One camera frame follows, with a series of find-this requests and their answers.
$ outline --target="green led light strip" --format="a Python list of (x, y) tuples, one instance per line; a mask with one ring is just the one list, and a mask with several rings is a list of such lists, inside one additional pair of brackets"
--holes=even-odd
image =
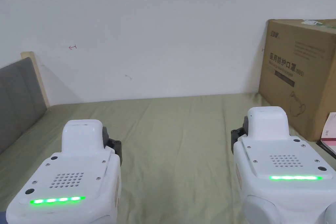
[(318, 176), (270, 176), (270, 180), (321, 180)]
[(47, 198), (47, 199), (34, 199), (30, 201), (30, 204), (41, 204), (41, 203), (52, 203), (52, 202), (65, 202), (65, 201), (76, 201), (85, 199), (84, 196), (81, 197), (68, 197), (68, 198)]

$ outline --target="cardboard box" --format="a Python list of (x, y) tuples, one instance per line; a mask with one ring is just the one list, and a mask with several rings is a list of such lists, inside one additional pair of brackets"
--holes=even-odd
[(259, 93), (318, 141), (336, 112), (336, 19), (269, 20)]

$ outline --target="bed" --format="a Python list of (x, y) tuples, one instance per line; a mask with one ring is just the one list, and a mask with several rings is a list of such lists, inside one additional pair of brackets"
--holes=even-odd
[(268, 103), (254, 93), (52, 106), (0, 155), (0, 211), (61, 150), (67, 121), (94, 118), (123, 145), (118, 223), (245, 223), (231, 176), (230, 130), (255, 106)]

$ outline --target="white plastic casing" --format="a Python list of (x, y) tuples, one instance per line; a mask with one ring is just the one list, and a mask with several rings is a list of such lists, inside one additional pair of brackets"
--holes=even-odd
[[(234, 144), (234, 163), (249, 223), (336, 223), (336, 214), (332, 214), (336, 210), (336, 172), (309, 143), (289, 135), (287, 116), (280, 107), (252, 108), (248, 118), (248, 136)], [(322, 179), (271, 180), (270, 176)]]
[[(34, 192), (26, 194), (30, 188)], [(44, 160), (8, 206), (6, 219), (9, 224), (113, 224), (120, 192), (120, 158), (103, 148), (101, 122), (72, 120), (63, 130), (62, 151)], [(31, 203), (81, 196), (85, 199)]]

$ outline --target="red pen mark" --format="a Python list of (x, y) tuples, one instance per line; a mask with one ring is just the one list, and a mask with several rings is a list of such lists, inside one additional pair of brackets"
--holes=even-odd
[(76, 44), (74, 44), (74, 46), (69, 46), (69, 49), (72, 50), (74, 47), (77, 49)]

